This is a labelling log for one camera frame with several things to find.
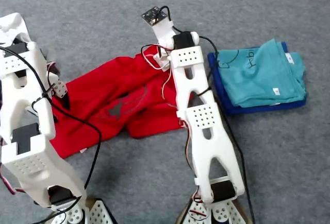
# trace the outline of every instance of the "clothing tag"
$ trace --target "clothing tag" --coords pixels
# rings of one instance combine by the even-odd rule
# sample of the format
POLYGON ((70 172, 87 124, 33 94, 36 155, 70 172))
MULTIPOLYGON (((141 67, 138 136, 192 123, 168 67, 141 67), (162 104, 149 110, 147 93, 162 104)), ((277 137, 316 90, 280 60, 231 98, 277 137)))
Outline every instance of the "clothing tag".
POLYGON ((289 53, 285 53, 285 56, 287 57, 289 63, 294 64, 294 60, 289 53))
POLYGON ((278 89, 278 88, 273 88, 273 91, 274 91, 275 95, 281 95, 281 94, 279 93, 279 89, 278 89))

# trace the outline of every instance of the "teal cloth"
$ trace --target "teal cloth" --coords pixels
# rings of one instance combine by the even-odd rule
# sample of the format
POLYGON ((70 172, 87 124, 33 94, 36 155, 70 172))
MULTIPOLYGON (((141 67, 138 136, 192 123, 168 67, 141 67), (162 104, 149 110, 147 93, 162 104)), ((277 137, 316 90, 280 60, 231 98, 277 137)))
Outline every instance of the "teal cloth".
POLYGON ((303 100, 305 65, 298 53, 287 59, 280 42, 259 48, 220 50, 219 72, 234 106, 255 107, 303 100))

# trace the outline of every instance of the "red cloth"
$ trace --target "red cloth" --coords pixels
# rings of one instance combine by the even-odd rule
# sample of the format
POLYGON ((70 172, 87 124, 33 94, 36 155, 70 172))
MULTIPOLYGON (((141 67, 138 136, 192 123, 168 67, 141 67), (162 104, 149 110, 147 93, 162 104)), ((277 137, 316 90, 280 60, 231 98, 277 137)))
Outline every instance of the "red cloth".
MULTIPOLYGON (((157 53, 150 47, 145 55, 157 53)), ((148 59, 158 66, 154 59, 148 59)), ((161 86, 169 72, 153 69, 142 57, 117 57, 91 72, 67 83, 70 114, 98 127, 102 140, 117 135, 125 126, 132 137, 143 137, 180 128, 175 104, 175 85, 171 79, 161 86)), ((68 157, 98 142, 91 127, 64 116, 53 109, 58 118, 52 145, 62 157, 68 157)))

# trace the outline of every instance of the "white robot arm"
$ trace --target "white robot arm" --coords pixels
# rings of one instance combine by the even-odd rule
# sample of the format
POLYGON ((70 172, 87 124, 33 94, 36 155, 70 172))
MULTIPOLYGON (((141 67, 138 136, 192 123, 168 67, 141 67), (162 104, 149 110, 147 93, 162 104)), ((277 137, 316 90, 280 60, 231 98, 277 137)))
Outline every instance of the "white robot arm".
MULTIPOLYGON (((70 208, 52 223, 89 223, 84 184, 50 143, 55 137, 50 100, 52 94, 68 98, 66 86, 50 71, 51 65, 47 71, 46 60, 36 42, 31 41, 20 14, 0 18, 0 28, 0 136, 5 142, 1 162, 38 205, 53 211, 70 208), (39 124, 21 126, 28 107, 37 113, 39 124)), ((112 223, 104 212, 105 223, 112 223)))
MULTIPOLYGON (((177 31, 178 29, 173 26, 170 15, 167 16, 161 11, 163 8, 168 9, 167 6, 161 9, 154 7, 142 15, 142 18, 152 26, 159 45, 170 50, 168 56, 165 49, 160 49, 160 56, 155 55, 154 59, 160 66, 169 62, 171 65, 170 70, 173 73, 177 93, 177 116, 188 125, 190 130, 195 184, 199 189, 201 202, 204 208, 209 210, 216 203, 226 206, 224 203, 230 203, 237 196, 244 194, 244 183, 232 143, 223 127, 217 103, 208 85, 202 50, 198 46, 199 36, 196 32, 180 31, 176 34, 173 29, 177 31), (191 69, 191 79, 186 76, 187 68, 191 69), (200 96, 203 105, 188 107, 192 92, 200 96), (203 131, 207 129, 210 137, 204 135, 203 131), (209 180, 213 158, 220 162, 227 175, 209 180)), ((204 220, 203 217, 198 218, 192 221, 204 220)))

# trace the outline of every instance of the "gray carpet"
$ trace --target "gray carpet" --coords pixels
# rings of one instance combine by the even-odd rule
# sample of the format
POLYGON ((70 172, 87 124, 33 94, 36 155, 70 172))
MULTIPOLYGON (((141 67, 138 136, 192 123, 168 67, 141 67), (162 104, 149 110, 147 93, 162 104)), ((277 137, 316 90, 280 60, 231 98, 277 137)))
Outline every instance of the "gray carpet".
MULTIPOLYGON (((237 115, 230 123, 247 162, 257 223, 329 223, 330 0, 0 0, 0 16, 19 12, 30 36, 72 80, 119 55, 156 42, 140 14, 168 5, 175 25, 219 47, 260 45, 275 37, 301 53, 305 107, 237 115)), ((202 42, 205 55, 212 50, 202 42)), ((101 197, 119 224, 174 223, 193 176, 185 131, 134 140, 123 131, 104 142, 88 195, 101 197)), ((95 148, 68 159, 85 178, 95 148)), ((31 223, 48 214, 0 184, 0 223, 31 223)))

